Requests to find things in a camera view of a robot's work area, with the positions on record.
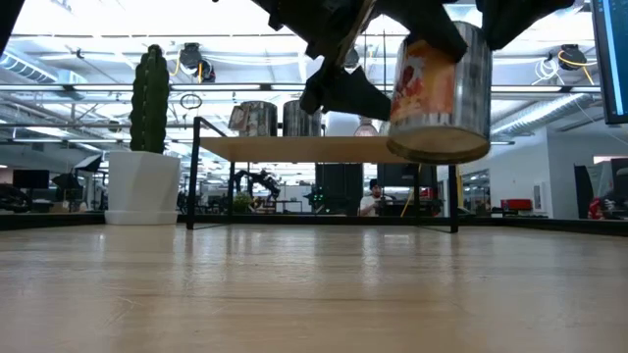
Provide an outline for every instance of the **white pot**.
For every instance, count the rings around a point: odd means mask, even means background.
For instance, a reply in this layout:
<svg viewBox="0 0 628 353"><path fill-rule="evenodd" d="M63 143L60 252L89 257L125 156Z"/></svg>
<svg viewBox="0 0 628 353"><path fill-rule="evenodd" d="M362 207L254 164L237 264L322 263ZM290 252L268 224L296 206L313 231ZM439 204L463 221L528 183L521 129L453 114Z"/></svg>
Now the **white pot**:
<svg viewBox="0 0 628 353"><path fill-rule="evenodd" d="M149 152L109 156L107 224L175 224L181 160Z"/></svg>

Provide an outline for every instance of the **shelf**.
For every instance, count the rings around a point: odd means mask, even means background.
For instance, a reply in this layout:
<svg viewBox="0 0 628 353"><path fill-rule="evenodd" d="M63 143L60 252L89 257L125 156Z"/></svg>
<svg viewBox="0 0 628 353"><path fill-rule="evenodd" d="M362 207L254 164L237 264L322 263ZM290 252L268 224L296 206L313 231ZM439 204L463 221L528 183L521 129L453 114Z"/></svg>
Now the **shelf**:
<svg viewBox="0 0 628 353"><path fill-rule="evenodd" d="M407 163L392 154L388 138L202 137L201 147L230 162Z"/></svg>

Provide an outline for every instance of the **robot arm in background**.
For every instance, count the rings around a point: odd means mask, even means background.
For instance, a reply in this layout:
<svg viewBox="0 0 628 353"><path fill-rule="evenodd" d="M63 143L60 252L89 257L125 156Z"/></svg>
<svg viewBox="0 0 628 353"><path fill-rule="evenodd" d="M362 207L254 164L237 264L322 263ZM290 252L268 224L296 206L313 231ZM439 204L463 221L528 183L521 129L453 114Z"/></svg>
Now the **robot arm in background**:
<svg viewBox="0 0 628 353"><path fill-rule="evenodd" d="M251 195L251 197L253 196L253 184L254 183L258 183L258 184L264 186L268 191L271 192L270 195L268 195L267 201L270 201L271 198L273 198L273 200L277 200L277 198L279 197L279 195L281 193L281 191L279 189L279 185L277 184L277 182L266 171L262 171L259 174L257 174L257 173L250 173L250 172L247 172L247 171L239 171L239 172L237 172L234 175L235 190L237 192L241 192L241 190L242 190L241 182L242 182L242 178L243 177L249 177L250 178L250 182L248 183L248 187L247 187L247 192L249 193L249 195Z"/></svg>

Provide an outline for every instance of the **light wood tabletop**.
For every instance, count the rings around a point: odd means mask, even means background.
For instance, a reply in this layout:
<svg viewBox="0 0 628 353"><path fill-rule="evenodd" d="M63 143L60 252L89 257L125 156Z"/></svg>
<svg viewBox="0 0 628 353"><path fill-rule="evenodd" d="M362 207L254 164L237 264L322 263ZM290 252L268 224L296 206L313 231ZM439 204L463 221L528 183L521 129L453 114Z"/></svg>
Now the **light wood tabletop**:
<svg viewBox="0 0 628 353"><path fill-rule="evenodd" d="M391 153L388 138L201 137L200 145L230 162L408 163Z"/></svg>
<svg viewBox="0 0 628 353"><path fill-rule="evenodd" d="M518 228L0 232L0 352L627 352L628 239Z"/></svg>

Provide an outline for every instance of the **tin can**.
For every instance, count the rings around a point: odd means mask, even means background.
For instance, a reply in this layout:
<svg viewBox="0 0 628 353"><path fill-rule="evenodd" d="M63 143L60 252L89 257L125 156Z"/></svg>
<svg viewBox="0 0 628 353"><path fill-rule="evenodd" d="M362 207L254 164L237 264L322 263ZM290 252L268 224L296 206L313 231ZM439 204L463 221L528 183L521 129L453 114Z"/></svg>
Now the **tin can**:
<svg viewBox="0 0 628 353"><path fill-rule="evenodd" d="M284 136L320 136L321 111L309 115L301 109L298 100L284 105Z"/></svg>
<svg viewBox="0 0 628 353"><path fill-rule="evenodd" d="M273 103L252 101L240 104L245 114L245 128L240 136L277 136L277 106Z"/></svg>
<svg viewBox="0 0 628 353"><path fill-rule="evenodd" d="M455 26L468 44L457 64L423 39L399 49L388 147L407 160L460 164L491 149L493 54L481 29Z"/></svg>

